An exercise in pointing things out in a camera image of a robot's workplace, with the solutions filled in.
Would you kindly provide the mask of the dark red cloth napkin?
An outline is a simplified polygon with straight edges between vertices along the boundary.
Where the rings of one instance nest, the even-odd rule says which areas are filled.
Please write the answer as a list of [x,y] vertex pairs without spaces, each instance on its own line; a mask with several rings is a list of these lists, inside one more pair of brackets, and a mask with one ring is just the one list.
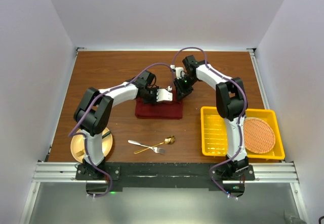
[[183,117],[183,102],[171,101],[157,104],[136,99],[135,116],[139,119],[180,120]]

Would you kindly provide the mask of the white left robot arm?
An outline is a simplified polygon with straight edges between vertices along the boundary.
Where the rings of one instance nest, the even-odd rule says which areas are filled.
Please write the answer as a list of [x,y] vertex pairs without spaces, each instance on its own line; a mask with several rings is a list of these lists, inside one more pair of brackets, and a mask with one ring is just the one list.
[[81,173],[88,174],[92,179],[109,179],[105,171],[102,141],[111,110],[118,104],[137,98],[156,102],[159,87],[155,83],[156,75],[144,70],[118,86],[100,90],[90,87],[86,90],[73,115],[76,126],[68,134],[72,138],[81,136],[84,140]]

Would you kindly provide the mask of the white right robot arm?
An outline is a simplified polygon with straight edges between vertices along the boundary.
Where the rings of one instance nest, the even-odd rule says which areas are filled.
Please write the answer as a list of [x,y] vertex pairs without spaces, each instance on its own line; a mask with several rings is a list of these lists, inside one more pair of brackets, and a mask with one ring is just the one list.
[[216,108],[223,118],[227,134],[226,160],[216,164],[211,171],[220,171],[223,177],[232,180],[243,175],[249,166],[244,142],[244,120],[248,101],[241,78],[231,78],[215,70],[207,61],[197,61],[193,55],[182,60],[183,72],[174,79],[176,99],[182,100],[192,93],[193,85],[200,81],[216,92]]

